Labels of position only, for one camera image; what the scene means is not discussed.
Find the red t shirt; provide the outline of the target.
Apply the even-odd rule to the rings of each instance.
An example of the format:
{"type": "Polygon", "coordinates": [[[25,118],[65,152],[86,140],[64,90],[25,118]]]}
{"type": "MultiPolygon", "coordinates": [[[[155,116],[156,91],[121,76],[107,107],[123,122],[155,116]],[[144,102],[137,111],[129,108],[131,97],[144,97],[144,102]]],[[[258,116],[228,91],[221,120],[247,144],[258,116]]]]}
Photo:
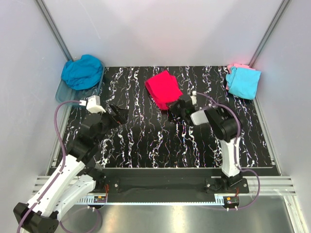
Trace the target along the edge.
{"type": "Polygon", "coordinates": [[[145,87],[160,110],[168,110],[167,103],[174,102],[183,95],[176,77],[167,70],[149,78],[145,87]]]}

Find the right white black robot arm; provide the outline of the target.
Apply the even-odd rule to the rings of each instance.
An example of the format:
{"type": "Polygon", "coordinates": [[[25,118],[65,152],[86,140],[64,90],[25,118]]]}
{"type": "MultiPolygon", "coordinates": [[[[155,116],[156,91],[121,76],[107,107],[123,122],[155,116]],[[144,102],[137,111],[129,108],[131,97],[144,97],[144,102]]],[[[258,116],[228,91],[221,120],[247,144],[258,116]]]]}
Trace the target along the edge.
{"type": "Polygon", "coordinates": [[[208,191],[232,192],[242,181],[242,169],[239,159],[239,144],[241,139],[242,122],[228,106],[217,103],[210,96],[212,105],[200,110],[195,109],[196,94],[182,95],[178,100],[167,103],[168,109],[177,117],[191,125],[209,124],[214,135],[221,143],[222,166],[221,177],[214,184],[206,184],[208,191]]]}

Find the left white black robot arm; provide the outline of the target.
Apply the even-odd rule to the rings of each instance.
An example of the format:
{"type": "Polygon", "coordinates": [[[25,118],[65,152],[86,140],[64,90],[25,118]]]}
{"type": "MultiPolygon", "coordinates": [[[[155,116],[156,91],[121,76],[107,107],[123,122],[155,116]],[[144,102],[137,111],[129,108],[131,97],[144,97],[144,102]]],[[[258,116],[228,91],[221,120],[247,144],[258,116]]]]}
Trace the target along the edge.
{"type": "Polygon", "coordinates": [[[54,173],[27,203],[19,202],[14,207],[17,232],[24,229],[29,233],[53,233],[79,199],[104,189],[104,173],[88,168],[87,164],[97,153],[105,134],[127,123],[129,112],[112,104],[110,108],[112,114],[98,106],[86,115],[54,173]]]}

